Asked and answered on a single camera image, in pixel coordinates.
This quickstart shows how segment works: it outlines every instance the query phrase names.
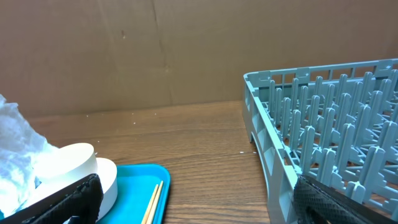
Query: plastic dish rack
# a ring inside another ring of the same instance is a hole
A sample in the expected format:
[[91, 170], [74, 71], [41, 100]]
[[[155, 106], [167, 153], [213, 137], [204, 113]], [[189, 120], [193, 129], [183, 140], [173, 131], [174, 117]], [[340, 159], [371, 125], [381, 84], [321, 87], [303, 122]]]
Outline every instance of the plastic dish rack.
[[298, 174], [398, 220], [397, 65], [398, 58], [244, 75], [244, 123], [272, 223], [297, 221]]

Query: wood grain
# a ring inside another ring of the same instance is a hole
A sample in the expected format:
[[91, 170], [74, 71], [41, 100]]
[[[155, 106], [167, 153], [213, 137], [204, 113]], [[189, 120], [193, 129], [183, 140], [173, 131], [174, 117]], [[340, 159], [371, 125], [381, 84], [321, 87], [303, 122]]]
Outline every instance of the wood grain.
[[29, 121], [58, 147], [88, 142], [117, 164], [168, 168], [165, 223], [269, 223], [266, 184], [240, 101]]

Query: plastic bag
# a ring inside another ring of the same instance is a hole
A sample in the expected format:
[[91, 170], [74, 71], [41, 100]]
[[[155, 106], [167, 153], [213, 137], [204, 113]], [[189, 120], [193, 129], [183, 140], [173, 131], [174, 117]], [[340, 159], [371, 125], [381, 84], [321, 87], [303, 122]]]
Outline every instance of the plastic bag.
[[0, 211], [12, 215], [35, 190], [33, 167], [56, 150], [0, 95]]

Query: wooden chopstick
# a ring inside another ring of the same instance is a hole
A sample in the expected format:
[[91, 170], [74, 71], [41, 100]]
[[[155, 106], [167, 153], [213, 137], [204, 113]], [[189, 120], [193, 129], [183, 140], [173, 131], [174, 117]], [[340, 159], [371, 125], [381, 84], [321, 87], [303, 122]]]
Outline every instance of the wooden chopstick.
[[155, 200], [154, 200], [154, 203], [152, 204], [152, 208], [150, 208], [150, 213], [149, 213], [148, 220], [147, 220], [146, 224], [152, 224], [152, 222], [154, 221], [156, 207], [157, 207], [157, 203], [159, 202], [159, 197], [160, 197], [160, 193], [162, 192], [162, 187], [163, 187], [163, 180], [161, 181], [160, 186], [156, 192]]
[[152, 208], [152, 204], [154, 203], [154, 199], [155, 199], [155, 196], [156, 196], [156, 192], [157, 192], [157, 188], [158, 188], [158, 187], [159, 187], [159, 185], [157, 184], [157, 185], [155, 186], [154, 193], [152, 193], [152, 197], [151, 197], [150, 200], [149, 200], [148, 207], [147, 207], [147, 210], [145, 211], [145, 215], [144, 215], [144, 218], [142, 219], [141, 224], [146, 224], [146, 223], [147, 223], [147, 219], [148, 219], [148, 216], [149, 216], [149, 212], [150, 212], [150, 209]]

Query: cardboard backdrop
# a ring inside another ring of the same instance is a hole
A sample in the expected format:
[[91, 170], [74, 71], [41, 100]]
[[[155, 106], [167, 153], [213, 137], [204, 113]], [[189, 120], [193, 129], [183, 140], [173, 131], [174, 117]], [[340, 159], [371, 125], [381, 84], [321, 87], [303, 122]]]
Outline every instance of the cardboard backdrop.
[[396, 0], [2, 0], [23, 114], [239, 100], [244, 73], [398, 57]]

